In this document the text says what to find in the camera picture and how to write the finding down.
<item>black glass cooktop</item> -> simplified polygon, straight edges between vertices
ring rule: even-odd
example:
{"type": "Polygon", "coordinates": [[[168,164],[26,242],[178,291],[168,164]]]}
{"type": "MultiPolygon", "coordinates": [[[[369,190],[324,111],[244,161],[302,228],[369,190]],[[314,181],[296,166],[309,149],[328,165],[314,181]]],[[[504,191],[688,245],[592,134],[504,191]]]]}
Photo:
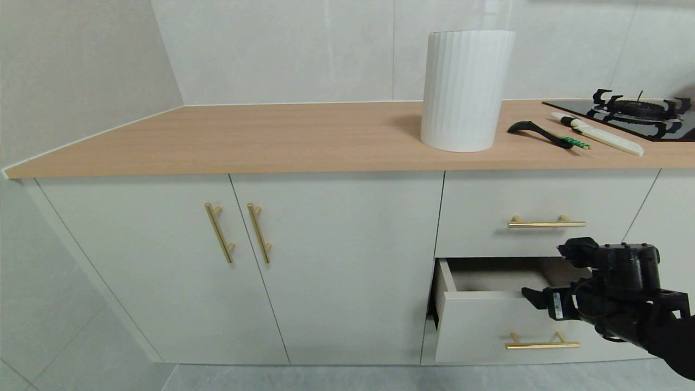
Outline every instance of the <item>black glass cooktop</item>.
{"type": "MultiPolygon", "coordinates": [[[[643,102],[660,104],[664,107],[664,111],[668,106],[664,101],[643,102]]],[[[671,119],[650,119],[611,113],[605,110],[605,106],[597,105],[588,99],[551,100],[543,103],[650,141],[695,141],[695,112],[693,111],[679,113],[671,119]]]]}

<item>label sticker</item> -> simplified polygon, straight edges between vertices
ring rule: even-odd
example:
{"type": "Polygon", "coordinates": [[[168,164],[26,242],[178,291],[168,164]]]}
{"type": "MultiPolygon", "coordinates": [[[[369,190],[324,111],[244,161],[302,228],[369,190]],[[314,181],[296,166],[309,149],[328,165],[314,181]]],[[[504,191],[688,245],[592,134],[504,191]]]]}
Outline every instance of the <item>label sticker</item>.
{"type": "Polygon", "coordinates": [[[553,294],[553,304],[555,304],[555,318],[564,318],[564,315],[562,314],[562,302],[560,301],[560,294],[557,292],[553,294]]]}

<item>cabinet door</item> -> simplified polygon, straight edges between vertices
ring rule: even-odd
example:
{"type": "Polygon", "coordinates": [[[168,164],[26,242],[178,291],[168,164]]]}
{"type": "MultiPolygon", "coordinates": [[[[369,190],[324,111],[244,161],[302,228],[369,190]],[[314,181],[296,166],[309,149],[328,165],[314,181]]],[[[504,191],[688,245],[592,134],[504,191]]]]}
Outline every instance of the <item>cabinet door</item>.
{"type": "Polygon", "coordinates": [[[695,313],[695,170],[662,170],[625,237],[659,249],[661,287],[690,295],[695,313]]]}
{"type": "Polygon", "coordinates": [[[442,172],[231,178],[290,363],[420,362],[442,172]]]}
{"type": "Polygon", "coordinates": [[[288,362],[227,175],[39,183],[164,361],[288,362]],[[231,264],[206,202],[222,207],[231,264]]]}

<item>drawer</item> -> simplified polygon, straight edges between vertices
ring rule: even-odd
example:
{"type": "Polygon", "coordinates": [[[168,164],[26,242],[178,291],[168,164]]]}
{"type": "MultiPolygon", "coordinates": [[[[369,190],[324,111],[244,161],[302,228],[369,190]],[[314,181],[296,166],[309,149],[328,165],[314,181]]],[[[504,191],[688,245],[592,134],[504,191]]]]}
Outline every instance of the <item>drawer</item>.
{"type": "Polygon", "coordinates": [[[521,296],[522,287],[564,286],[589,274],[562,258],[439,259],[435,268],[436,342],[425,334],[423,346],[434,352],[423,349],[423,363],[547,364],[649,357],[631,344],[604,340],[582,321],[554,321],[521,296]],[[579,347],[505,346],[514,342],[512,333],[522,343],[542,344],[559,342],[557,332],[579,347]]]}
{"type": "Polygon", "coordinates": [[[620,243],[657,170],[447,171],[437,257],[556,256],[571,237],[620,243]],[[586,227],[510,228],[555,222],[560,215],[586,227]]]}

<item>drawer front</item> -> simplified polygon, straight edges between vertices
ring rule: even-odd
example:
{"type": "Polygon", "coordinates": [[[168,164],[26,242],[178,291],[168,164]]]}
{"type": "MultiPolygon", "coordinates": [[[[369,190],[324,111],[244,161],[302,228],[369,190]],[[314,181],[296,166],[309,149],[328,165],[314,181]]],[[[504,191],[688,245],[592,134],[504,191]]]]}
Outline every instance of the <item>drawer front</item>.
{"type": "Polygon", "coordinates": [[[448,171],[437,257],[554,256],[571,237],[619,243],[657,170],[448,171]],[[585,221],[583,228],[509,228],[522,221],[585,221]]]}
{"type": "Polygon", "coordinates": [[[549,364],[647,358],[631,344],[608,342],[581,321],[553,321],[523,297],[495,297],[499,292],[446,293],[439,317],[435,363],[549,364]],[[559,342],[559,331],[576,348],[509,350],[512,332],[522,343],[559,342]]]}

